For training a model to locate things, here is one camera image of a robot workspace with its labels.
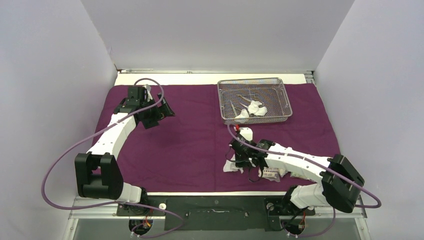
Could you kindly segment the white gauze bag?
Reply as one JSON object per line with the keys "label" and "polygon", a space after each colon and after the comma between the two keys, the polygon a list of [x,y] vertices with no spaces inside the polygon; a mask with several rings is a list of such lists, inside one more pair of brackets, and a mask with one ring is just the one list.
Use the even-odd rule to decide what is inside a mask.
{"label": "white gauze bag", "polygon": [[288,171],[284,168],[279,168],[278,173],[279,173],[279,176],[282,178],[288,173]]}

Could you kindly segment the pink packet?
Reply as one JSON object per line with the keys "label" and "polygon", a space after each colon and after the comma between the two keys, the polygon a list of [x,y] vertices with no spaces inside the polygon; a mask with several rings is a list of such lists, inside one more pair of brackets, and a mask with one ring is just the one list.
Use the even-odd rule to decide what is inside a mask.
{"label": "pink packet", "polygon": [[271,182],[279,183],[281,177],[279,176],[279,168],[276,167],[264,167],[258,170],[258,177],[269,180]]}

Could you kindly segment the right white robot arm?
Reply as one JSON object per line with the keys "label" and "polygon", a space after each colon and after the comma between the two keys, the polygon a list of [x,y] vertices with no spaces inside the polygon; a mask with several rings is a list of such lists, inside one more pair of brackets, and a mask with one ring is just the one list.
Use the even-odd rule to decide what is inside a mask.
{"label": "right white robot arm", "polygon": [[283,197],[282,207],[289,214],[300,209],[328,205],[343,213],[352,213],[365,180],[341,154],[315,156],[284,147],[274,141],[253,141],[253,132],[242,127],[229,142],[234,163],[239,168],[277,168],[298,174],[310,185],[294,185]]}

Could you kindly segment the aluminium frame rail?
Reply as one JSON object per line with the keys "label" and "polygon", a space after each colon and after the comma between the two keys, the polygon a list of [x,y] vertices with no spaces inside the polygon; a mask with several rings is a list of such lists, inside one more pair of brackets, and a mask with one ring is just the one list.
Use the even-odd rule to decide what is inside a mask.
{"label": "aluminium frame rail", "polygon": [[[276,198],[282,197],[279,195],[150,195],[149,200],[151,201],[154,207],[159,208],[160,204],[165,204],[165,210],[170,212],[177,213],[177,210],[171,210],[171,203],[181,202],[183,205],[189,205],[188,208],[194,208],[195,203],[199,202],[199,207],[206,208],[206,213],[215,213],[212,209],[216,210],[217,213],[228,213],[227,210],[220,209],[218,207],[223,208],[224,203],[221,201],[229,200],[230,202],[241,199],[242,203],[247,203],[249,200],[261,200],[264,201],[265,198]],[[133,213],[129,208],[124,209],[124,207],[120,207],[118,203],[105,204],[106,202],[110,202],[110,200],[104,199],[91,199],[91,198],[82,198],[76,197],[73,202],[73,208],[91,206],[104,204],[101,206],[89,207],[84,209],[74,209],[71,210],[70,218],[71,219],[112,219],[112,218],[121,218],[121,219],[141,219],[145,217],[145,214],[136,214]],[[251,214],[253,212],[254,207],[263,210],[265,207],[260,206],[259,203],[247,203],[247,212]],[[153,213],[149,213],[147,219],[165,219],[165,214],[163,211],[153,210]],[[330,219],[333,216],[332,207],[328,205],[318,205],[315,206],[313,210],[307,210],[306,219],[320,219],[327,218]],[[345,213],[339,210],[335,210],[336,218],[349,218],[349,219],[366,219],[367,214],[364,208],[355,208],[352,213]]]}

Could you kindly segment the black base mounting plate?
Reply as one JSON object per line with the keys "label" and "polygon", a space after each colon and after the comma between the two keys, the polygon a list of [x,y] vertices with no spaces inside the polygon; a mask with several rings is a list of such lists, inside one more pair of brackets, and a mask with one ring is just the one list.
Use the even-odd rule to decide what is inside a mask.
{"label": "black base mounting plate", "polygon": [[131,227],[144,223],[149,233],[168,231],[277,231],[297,210],[283,194],[265,195],[151,195],[154,209],[119,204],[116,215],[129,217]]}

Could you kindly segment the purple cloth wrap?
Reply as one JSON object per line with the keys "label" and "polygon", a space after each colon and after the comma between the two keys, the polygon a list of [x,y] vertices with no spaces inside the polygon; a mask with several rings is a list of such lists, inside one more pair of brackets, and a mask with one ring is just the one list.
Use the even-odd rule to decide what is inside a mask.
{"label": "purple cloth wrap", "polygon": [[[338,140],[317,88],[305,83],[285,89],[292,115],[284,122],[251,125],[254,139],[315,156],[338,154]],[[284,192],[309,184],[289,175],[280,182],[258,180],[257,169],[223,171],[231,135],[221,119],[215,85],[166,85],[164,96],[175,116],[149,129],[137,126],[118,154],[126,183],[149,193]]]}

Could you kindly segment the green packet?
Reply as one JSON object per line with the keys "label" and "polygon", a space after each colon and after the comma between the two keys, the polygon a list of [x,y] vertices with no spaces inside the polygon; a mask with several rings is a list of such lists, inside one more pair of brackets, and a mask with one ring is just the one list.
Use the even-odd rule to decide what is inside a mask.
{"label": "green packet", "polygon": [[312,181],[311,178],[309,178],[307,176],[304,176],[304,175],[301,175],[301,174],[298,174],[298,173],[295,173],[295,172],[290,172],[290,177],[291,178],[302,179],[302,180],[307,180],[307,181]]}

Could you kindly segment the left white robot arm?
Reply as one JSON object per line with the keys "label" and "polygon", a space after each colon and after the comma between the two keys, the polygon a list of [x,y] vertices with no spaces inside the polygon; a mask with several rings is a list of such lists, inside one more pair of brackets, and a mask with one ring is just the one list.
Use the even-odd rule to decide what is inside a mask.
{"label": "left white robot arm", "polygon": [[85,153],[74,159],[78,195],[82,198],[122,202],[136,215],[149,212],[149,199],[143,187],[126,183],[117,163],[130,133],[138,125],[145,129],[158,126],[159,121],[175,116],[164,93],[155,100],[149,85],[130,86],[127,96],[115,107],[107,130]]}

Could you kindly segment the white cotton balls bag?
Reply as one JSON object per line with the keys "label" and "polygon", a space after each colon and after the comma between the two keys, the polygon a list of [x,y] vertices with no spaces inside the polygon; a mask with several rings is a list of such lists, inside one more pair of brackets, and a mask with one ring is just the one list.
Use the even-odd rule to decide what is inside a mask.
{"label": "white cotton balls bag", "polygon": [[245,119],[251,117],[264,117],[268,109],[260,101],[252,100],[249,105],[242,105],[244,108],[235,116],[236,119]]}

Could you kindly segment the wire mesh instrument tray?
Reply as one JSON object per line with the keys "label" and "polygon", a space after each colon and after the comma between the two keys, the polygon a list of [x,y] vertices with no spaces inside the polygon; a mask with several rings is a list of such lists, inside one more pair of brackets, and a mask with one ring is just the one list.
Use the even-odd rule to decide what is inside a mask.
{"label": "wire mesh instrument tray", "polygon": [[[251,125],[284,122],[293,114],[283,81],[278,77],[221,80],[217,83],[219,109],[226,125]],[[237,114],[250,102],[237,95],[259,101],[267,108],[262,117],[235,118],[230,101]]]}

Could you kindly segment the white gauze piece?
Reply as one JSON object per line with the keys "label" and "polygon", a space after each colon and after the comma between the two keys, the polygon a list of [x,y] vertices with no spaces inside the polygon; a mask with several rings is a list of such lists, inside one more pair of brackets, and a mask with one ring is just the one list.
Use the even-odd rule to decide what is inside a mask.
{"label": "white gauze piece", "polygon": [[242,167],[237,167],[235,160],[236,160],[235,155],[233,155],[230,160],[227,159],[225,161],[225,164],[223,166],[222,171],[224,173],[228,173],[228,172],[240,172],[241,174],[243,174],[244,173],[243,168]]}

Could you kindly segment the metal tweezers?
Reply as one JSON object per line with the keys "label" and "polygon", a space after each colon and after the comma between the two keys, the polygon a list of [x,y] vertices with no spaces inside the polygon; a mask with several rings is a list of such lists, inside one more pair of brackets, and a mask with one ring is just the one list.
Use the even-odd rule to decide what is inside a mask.
{"label": "metal tweezers", "polygon": [[230,101],[230,105],[231,105],[232,111],[234,113],[234,118],[236,118],[238,116],[238,113],[237,113],[237,110],[236,110],[232,101]]}

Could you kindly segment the metal forceps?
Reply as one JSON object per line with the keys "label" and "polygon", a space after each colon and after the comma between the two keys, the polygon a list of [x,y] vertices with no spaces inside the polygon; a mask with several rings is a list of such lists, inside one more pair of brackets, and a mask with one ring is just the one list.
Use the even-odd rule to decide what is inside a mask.
{"label": "metal forceps", "polygon": [[254,100],[252,100],[252,99],[250,99],[250,98],[247,98],[247,97],[245,97],[245,96],[243,96],[243,95],[237,95],[238,97],[240,97],[240,98],[242,98],[242,99],[244,99],[245,101],[248,101],[248,102],[250,102],[250,103],[255,103],[255,101]]}

